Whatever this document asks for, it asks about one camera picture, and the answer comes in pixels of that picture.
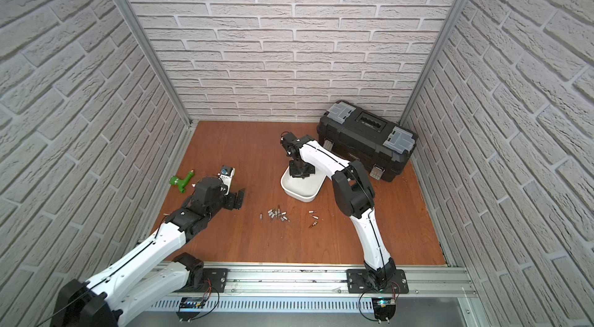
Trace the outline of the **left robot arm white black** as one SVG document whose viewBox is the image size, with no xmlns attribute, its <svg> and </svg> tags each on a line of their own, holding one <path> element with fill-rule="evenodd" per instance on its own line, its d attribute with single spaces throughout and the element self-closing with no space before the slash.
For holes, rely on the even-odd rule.
<svg viewBox="0 0 594 327">
<path fill-rule="evenodd" d="M 125 326 L 168 294 L 204 286 L 204 264 L 182 253 L 165 269 L 153 268 L 185 246 L 222 210 L 241 209 L 245 191 L 231 192 L 232 175 L 201 179 L 179 209 L 153 234 L 88 280 L 68 282 L 58 293 L 52 326 Z"/>
</svg>

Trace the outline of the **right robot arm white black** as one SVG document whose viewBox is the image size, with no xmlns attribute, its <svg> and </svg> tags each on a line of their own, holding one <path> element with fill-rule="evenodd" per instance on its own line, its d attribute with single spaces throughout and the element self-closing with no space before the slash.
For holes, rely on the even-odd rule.
<svg viewBox="0 0 594 327">
<path fill-rule="evenodd" d="M 334 155 L 309 135 L 298 138 L 285 132 L 280 144 L 290 158 L 281 178 L 285 193 L 309 203 L 316 198 L 324 181 L 331 181 L 336 204 L 351 219 L 360 240 L 368 283 L 378 291 L 385 289 L 396 266 L 377 225 L 375 192 L 363 164 Z"/>
</svg>

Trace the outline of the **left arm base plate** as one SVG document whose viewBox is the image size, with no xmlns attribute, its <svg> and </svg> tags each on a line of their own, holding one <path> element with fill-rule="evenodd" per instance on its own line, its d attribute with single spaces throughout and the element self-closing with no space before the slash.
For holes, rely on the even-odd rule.
<svg viewBox="0 0 594 327">
<path fill-rule="evenodd" d="M 228 268 L 200 268 L 190 271 L 184 291 L 205 292 L 209 287 L 223 293 L 227 283 Z"/>
</svg>

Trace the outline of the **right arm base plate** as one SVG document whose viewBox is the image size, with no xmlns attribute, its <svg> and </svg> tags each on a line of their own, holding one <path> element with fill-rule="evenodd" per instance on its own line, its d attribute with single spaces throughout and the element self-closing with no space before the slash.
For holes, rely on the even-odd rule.
<svg viewBox="0 0 594 327">
<path fill-rule="evenodd" d="M 383 271 L 371 274 L 365 269 L 347 269 L 346 285 L 350 294 L 382 293 L 408 294 L 408 280 L 402 269 L 388 271 L 388 279 Z"/>
</svg>

